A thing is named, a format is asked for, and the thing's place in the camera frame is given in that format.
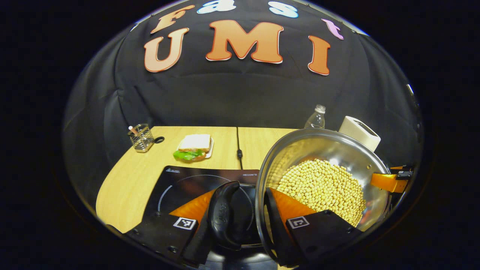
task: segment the pot handle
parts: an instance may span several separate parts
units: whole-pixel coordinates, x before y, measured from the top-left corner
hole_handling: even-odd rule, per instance
[[[233,222],[233,209],[230,205],[232,196],[240,187],[238,181],[232,181],[219,186],[208,205],[208,224],[216,242],[227,249],[240,250],[241,244],[231,239],[228,226]]]

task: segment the white plate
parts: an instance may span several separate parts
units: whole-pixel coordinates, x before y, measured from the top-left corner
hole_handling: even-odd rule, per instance
[[[183,142],[183,140],[182,140],[182,141],[179,143],[179,145],[177,146],[177,151],[178,151],[178,149],[179,149],[179,147],[180,147],[180,145],[181,145],[182,142]],[[214,142],[214,141],[213,141],[213,138],[210,137],[210,150],[208,150],[208,153],[205,155],[205,158],[206,158],[206,159],[212,156],[213,142]]]

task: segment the plastic bottle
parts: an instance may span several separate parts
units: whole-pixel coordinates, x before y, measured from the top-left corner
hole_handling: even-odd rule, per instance
[[[308,118],[304,128],[325,128],[325,106],[315,107],[315,112]]]

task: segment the power cord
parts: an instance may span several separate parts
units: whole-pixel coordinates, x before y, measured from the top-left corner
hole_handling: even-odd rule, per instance
[[[237,158],[239,158],[239,160],[240,160],[240,168],[243,170],[243,165],[242,165],[242,163],[241,163],[241,158],[243,157],[243,153],[242,153],[242,151],[240,150],[239,127],[237,127],[237,147],[238,147],[238,150],[237,150]]]

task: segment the wire mesh cup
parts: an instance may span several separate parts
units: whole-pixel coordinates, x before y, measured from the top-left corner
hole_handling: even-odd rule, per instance
[[[139,153],[147,152],[153,145],[153,135],[148,124],[138,124],[127,133],[133,148]]]

